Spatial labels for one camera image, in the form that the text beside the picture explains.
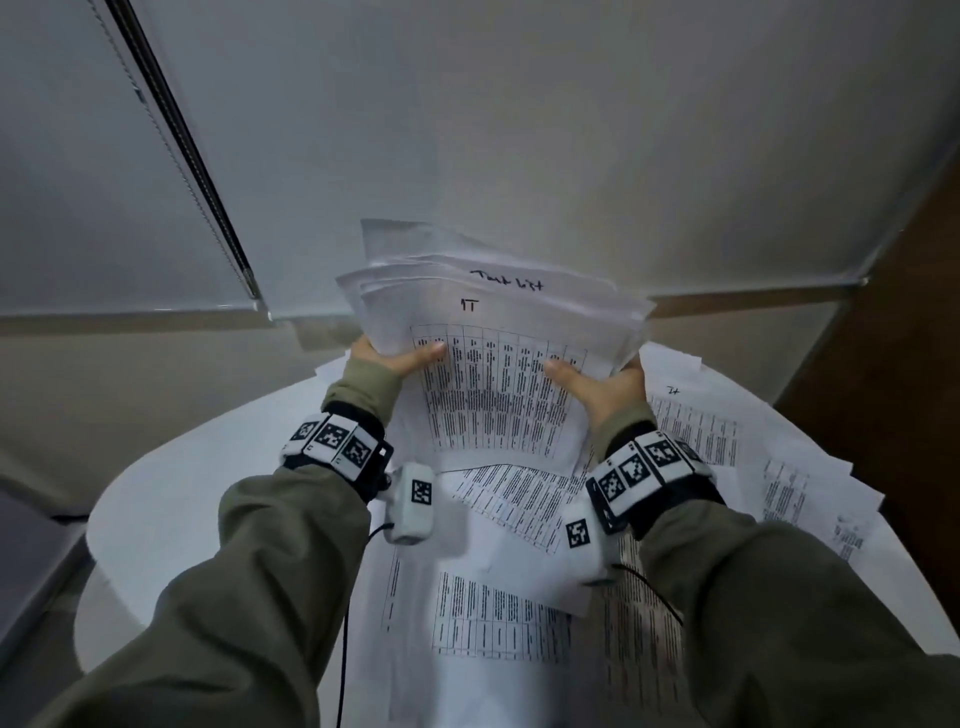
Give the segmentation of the person's left hand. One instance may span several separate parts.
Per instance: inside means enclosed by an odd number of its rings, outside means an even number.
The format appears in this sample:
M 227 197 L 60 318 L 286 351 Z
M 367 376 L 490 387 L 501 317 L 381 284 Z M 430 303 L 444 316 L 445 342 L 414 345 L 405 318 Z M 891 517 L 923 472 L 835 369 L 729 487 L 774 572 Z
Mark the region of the person's left hand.
M 374 348 L 369 337 L 367 337 L 366 335 L 362 335 L 351 345 L 350 357 L 352 359 L 364 360 L 364 361 L 375 363 L 391 371 L 390 358 L 396 357 L 396 355 L 388 356 L 388 355 L 379 353 Z M 399 375 L 399 377 L 401 377 L 402 379 L 405 379 L 408 377 L 408 375 Z

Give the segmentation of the stack of handwritten-topped printed papers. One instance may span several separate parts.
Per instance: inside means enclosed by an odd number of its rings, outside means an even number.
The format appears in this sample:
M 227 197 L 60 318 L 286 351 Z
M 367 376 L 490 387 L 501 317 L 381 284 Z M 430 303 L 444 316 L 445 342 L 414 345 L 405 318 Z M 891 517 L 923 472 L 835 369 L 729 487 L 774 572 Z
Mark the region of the stack of handwritten-topped printed papers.
M 397 452 L 439 472 L 571 475 L 587 415 L 544 364 L 605 379 L 639 352 L 654 301 L 432 224 L 363 220 L 362 237 L 366 266 L 337 285 L 372 345 L 446 346 L 403 384 L 388 428 Z

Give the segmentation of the brown wooden panel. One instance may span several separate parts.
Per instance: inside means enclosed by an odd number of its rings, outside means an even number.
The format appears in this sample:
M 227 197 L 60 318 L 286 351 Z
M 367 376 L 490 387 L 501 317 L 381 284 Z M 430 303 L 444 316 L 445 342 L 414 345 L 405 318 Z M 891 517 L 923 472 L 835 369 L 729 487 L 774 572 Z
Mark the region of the brown wooden panel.
M 960 638 L 960 143 L 777 407 L 883 494 L 866 576 Z

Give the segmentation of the person's right forearm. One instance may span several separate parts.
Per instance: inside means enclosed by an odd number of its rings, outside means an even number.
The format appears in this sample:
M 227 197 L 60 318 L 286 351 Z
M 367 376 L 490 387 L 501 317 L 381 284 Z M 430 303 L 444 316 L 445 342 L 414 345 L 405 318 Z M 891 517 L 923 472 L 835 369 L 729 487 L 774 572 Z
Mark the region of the person's right forearm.
M 658 431 L 626 415 L 595 434 L 601 461 Z M 632 531 L 709 728 L 960 728 L 960 658 L 922 650 L 821 540 L 706 500 Z

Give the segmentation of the wrist marker band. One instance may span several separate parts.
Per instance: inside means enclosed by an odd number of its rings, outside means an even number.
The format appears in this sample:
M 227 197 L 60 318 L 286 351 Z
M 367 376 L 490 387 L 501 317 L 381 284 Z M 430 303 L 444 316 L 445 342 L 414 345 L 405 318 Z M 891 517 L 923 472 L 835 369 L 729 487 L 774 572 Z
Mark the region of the wrist marker band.
M 387 488 L 387 467 L 394 448 L 372 414 L 334 402 L 300 423 L 282 445 L 279 463 L 295 470 L 318 466 L 341 477 L 365 504 Z
M 587 497 L 607 536 L 631 528 L 638 537 L 677 505 L 726 505 L 714 470 L 684 440 L 652 430 L 630 439 L 590 472 Z

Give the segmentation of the black window frame strip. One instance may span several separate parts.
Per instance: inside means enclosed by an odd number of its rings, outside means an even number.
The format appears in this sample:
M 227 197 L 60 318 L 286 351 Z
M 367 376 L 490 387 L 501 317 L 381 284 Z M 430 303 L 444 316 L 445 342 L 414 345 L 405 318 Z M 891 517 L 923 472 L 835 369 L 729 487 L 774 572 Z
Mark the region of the black window frame strip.
M 252 265 L 132 0 L 88 0 L 134 92 L 238 280 L 262 302 Z

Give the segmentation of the left wrist marker band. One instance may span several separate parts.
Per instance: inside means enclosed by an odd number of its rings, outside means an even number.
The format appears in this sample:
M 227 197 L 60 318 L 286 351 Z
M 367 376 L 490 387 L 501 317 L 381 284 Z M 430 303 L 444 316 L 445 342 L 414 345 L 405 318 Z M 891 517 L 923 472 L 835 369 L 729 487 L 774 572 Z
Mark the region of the left wrist marker band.
M 365 504 L 387 488 L 387 467 L 394 448 L 372 414 L 334 402 L 300 423 L 282 445 L 279 463 L 295 470 L 318 466 L 341 477 Z

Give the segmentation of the narrow white roller blind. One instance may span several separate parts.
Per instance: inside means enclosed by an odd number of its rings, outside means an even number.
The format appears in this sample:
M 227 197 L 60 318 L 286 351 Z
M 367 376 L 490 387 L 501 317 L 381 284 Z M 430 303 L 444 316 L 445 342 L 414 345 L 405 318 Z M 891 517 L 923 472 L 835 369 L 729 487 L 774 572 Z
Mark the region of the narrow white roller blind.
M 89 0 L 0 0 L 0 317 L 255 310 Z

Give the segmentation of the person's right hand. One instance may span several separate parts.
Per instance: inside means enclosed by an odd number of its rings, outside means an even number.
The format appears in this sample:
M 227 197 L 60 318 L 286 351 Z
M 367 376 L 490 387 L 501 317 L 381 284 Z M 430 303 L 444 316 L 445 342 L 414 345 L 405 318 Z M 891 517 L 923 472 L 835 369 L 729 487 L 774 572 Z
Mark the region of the person's right hand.
M 646 395 L 645 372 L 642 358 L 637 353 L 613 375 L 596 379 L 600 384 L 595 399 L 576 399 L 585 410 L 590 431 L 598 433 L 608 422 L 626 412 L 627 425 L 635 422 L 653 422 L 654 416 Z

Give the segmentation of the wide white roller blind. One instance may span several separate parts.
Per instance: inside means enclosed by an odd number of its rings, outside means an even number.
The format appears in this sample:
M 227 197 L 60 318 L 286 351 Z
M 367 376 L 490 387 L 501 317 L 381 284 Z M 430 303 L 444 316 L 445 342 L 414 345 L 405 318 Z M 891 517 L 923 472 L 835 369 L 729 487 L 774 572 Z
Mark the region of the wide white roller blind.
M 276 318 L 363 219 L 654 295 L 841 285 L 960 116 L 960 0 L 130 0 Z

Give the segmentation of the pile of loose printed sheets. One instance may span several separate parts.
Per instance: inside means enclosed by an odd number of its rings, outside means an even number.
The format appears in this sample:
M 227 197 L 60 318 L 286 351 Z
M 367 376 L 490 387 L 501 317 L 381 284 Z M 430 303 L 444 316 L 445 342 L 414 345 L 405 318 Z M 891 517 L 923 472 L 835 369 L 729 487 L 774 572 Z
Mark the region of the pile of loose printed sheets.
M 710 468 L 725 502 L 760 521 L 782 521 L 856 564 L 880 521 L 883 495 L 852 476 L 765 402 L 688 356 L 655 344 L 654 418 Z M 580 584 L 569 556 L 566 509 L 586 496 L 593 450 L 584 443 L 567 476 L 503 463 L 437 476 L 435 504 L 470 533 L 462 557 L 441 557 L 440 516 L 426 546 L 399 547 L 374 577 L 384 640 L 435 667 L 421 696 L 392 684 L 393 725 L 436 728 L 706 728 L 683 674 L 682 627 L 636 575 Z

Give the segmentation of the person's left forearm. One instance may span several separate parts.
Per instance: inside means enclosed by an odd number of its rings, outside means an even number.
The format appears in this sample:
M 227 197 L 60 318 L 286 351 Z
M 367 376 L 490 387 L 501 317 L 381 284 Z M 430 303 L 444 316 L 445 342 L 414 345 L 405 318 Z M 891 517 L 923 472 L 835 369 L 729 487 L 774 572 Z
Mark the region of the person's left forearm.
M 320 410 L 386 430 L 404 378 L 349 356 Z M 150 624 L 29 728 L 318 728 L 330 661 L 371 514 L 335 472 L 280 467 L 219 506 L 217 553 L 163 590 Z

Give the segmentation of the right wrist marker band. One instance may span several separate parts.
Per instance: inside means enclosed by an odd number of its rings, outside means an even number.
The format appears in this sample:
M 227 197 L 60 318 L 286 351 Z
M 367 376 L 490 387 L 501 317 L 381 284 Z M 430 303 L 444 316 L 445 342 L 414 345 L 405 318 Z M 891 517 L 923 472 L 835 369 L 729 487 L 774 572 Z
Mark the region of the right wrist marker band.
M 684 440 L 652 430 L 630 439 L 590 472 L 587 497 L 607 536 L 631 528 L 638 537 L 677 505 L 726 505 L 714 470 Z

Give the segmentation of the grey upholstered seat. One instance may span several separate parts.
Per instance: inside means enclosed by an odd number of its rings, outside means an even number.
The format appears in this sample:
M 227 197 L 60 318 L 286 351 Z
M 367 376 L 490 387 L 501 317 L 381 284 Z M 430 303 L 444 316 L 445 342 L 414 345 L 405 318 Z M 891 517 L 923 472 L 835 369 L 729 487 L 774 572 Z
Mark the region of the grey upholstered seat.
M 0 490 L 0 672 L 80 560 L 86 530 Z

